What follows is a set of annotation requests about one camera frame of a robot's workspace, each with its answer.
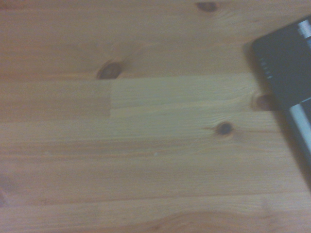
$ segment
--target wood knot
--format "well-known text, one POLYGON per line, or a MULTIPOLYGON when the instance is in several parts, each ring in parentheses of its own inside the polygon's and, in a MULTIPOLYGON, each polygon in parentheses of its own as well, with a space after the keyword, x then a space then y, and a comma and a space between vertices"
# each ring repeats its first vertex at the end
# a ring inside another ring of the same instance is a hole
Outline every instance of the wood knot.
POLYGON ((122 73, 122 66, 119 62, 112 62, 103 65, 98 71, 99 79, 116 79, 122 73))
POLYGON ((218 4, 213 1, 204 1, 204 2, 197 2, 196 6, 201 10, 205 12, 215 12, 218 9, 218 4))
POLYGON ((257 97, 256 105, 259 109, 264 111, 277 111, 279 107, 276 103, 276 99, 274 95, 265 94, 262 96, 257 97))
POLYGON ((221 136, 230 135, 233 131, 233 126, 230 122, 222 122, 216 127, 216 133, 221 136))

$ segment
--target wooden surface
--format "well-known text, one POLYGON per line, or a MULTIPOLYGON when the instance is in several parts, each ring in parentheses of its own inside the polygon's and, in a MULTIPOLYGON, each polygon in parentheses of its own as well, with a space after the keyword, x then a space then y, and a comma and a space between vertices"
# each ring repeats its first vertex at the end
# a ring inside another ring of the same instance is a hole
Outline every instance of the wooden surface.
POLYGON ((249 51, 310 3, 195 3, 0 1, 0 232, 311 232, 249 51))

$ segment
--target black device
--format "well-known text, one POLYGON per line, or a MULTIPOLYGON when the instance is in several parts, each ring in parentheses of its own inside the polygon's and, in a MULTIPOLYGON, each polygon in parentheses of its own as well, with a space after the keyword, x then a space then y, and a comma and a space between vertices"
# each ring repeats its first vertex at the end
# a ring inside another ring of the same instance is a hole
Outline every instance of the black device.
POLYGON ((311 15, 255 40, 252 49, 311 167, 311 15))

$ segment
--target wood grain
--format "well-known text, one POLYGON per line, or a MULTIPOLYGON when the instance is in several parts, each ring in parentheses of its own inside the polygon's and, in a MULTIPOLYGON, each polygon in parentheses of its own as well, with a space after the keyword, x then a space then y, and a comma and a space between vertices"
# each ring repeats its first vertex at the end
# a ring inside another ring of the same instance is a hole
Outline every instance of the wood grain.
POLYGON ((220 2, 214 13, 193 1, 75 2, 0 11, 3 79, 90 80, 110 60, 124 63, 120 78, 249 72, 243 44, 311 10, 305 1, 220 2))
POLYGON ((196 2, 0 1, 0 232, 310 232, 309 171, 249 56, 310 4, 196 2))

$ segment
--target wooden plank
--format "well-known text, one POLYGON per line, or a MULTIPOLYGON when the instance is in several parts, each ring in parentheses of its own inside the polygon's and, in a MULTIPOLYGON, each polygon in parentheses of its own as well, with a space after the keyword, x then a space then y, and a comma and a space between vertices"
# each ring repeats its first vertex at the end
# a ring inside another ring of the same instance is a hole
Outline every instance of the wooden plank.
POLYGON ((212 14, 190 1, 2 11, 0 74, 95 79, 110 60, 123 62, 120 78, 249 72, 243 44, 310 12, 286 3, 223 2, 212 14))
POLYGON ((297 232, 311 229, 310 194, 185 197, 0 209, 2 232, 297 232))
POLYGON ((230 91, 213 92, 225 87, 226 80, 201 76, 3 83, 8 105, 42 100, 33 105, 33 118, 20 111, 19 122, 0 124, 5 203, 306 191, 273 113, 250 108, 255 80, 249 74, 236 75, 228 83, 230 91), (101 92, 108 87, 110 91, 101 92), (98 106, 91 103, 97 96, 107 98, 107 93, 110 114, 98 116, 98 106), (87 118, 82 110, 76 118, 69 116, 74 112, 69 106, 50 107, 54 100, 73 98, 83 100, 77 109, 89 103, 87 118), (248 108, 230 107, 240 104, 248 108), (55 119, 41 115, 51 109, 55 119), (233 126, 229 135, 217 133, 222 122, 233 126))
POLYGON ((110 81, 1 82, 0 122, 134 117, 200 109, 252 112, 260 96, 252 74, 110 81))

